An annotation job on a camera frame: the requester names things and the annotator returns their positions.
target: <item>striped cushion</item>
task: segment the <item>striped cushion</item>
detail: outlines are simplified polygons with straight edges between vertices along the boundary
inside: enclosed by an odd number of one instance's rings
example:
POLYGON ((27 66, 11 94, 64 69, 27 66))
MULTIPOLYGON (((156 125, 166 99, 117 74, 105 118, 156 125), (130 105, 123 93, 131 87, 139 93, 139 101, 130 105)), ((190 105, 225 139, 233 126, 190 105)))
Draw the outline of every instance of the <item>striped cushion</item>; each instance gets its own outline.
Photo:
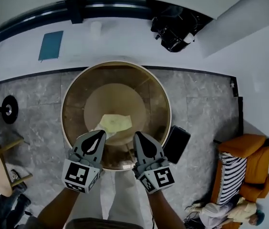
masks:
POLYGON ((223 205, 239 192, 245 178, 247 159, 234 157, 229 153, 220 153, 219 159, 222 169, 217 204, 223 205))

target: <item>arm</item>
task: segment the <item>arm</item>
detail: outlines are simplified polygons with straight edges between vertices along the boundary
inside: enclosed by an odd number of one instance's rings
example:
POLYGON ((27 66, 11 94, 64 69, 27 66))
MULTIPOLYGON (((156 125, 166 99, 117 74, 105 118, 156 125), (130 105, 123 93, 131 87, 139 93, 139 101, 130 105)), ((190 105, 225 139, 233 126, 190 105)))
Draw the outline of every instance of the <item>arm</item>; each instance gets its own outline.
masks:
POLYGON ((218 227, 222 227, 223 225, 226 225, 226 224, 228 224, 228 223, 230 223, 230 222, 232 222, 232 221, 233 221, 233 219, 226 219, 225 221, 221 222, 221 223, 218 225, 218 227))
POLYGON ((170 207, 161 191, 147 196, 158 229, 185 229, 182 220, 170 207))
POLYGON ((39 214, 38 221, 47 229, 62 229, 79 193, 64 188, 39 214))

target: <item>black cable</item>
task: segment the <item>black cable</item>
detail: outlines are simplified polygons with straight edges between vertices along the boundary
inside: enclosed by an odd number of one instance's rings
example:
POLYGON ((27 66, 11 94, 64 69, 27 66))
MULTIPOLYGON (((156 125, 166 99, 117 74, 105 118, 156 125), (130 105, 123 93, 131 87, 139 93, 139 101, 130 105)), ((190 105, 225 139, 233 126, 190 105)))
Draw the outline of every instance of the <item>black cable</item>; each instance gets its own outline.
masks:
POLYGON ((185 219, 184 222, 188 222, 191 219, 194 219, 196 217, 196 215, 198 214, 198 212, 191 212, 185 219))
POLYGON ((153 228, 152 229, 155 229, 155 218, 154 218, 152 208, 150 207, 150 205, 149 205, 149 209, 150 209, 150 213, 152 214, 152 222, 153 222, 153 228))

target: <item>gray marble floor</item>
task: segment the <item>gray marble floor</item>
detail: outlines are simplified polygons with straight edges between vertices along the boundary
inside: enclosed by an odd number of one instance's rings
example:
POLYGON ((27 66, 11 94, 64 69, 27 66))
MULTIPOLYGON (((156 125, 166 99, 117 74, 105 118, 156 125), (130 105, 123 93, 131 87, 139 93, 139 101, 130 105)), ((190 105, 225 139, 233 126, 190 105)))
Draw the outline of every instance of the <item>gray marble floor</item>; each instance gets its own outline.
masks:
MULTIPOLYGON (((165 197, 178 215, 184 219, 184 208, 202 198, 212 186, 216 167, 214 137, 228 140, 238 130, 238 100, 233 97, 230 79, 203 73, 152 70, 164 85, 171 101, 172 125, 187 130, 192 136, 179 163, 172 165, 176 178, 173 187, 164 191, 165 197)), ((60 109, 62 98, 71 81, 79 72, 56 73, 28 77, 0 84, 0 105, 5 96, 14 95, 20 112, 12 126, 2 122, 0 133, 21 135, 25 142, 8 152, 8 169, 28 172, 25 194, 32 200, 29 211, 37 216, 63 188, 62 165, 68 149, 64 142, 60 109)), ((114 176, 106 172, 102 178, 101 202, 104 218, 112 204, 114 176)), ((151 228, 151 213, 141 184, 137 184, 145 227, 151 228)))

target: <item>smartphone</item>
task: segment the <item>smartphone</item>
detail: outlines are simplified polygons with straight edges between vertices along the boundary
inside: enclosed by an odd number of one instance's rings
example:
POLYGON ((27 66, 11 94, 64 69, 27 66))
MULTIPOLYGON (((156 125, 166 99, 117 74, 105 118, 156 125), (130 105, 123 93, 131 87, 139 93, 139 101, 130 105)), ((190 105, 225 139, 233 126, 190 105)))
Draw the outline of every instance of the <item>smartphone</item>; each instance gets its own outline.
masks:
POLYGON ((178 126, 173 126, 171 128, 168 139, 163 146, 164 155, 170 163, 178 163, 188 141, 190 140, 190 137, 190 133, 178 126))

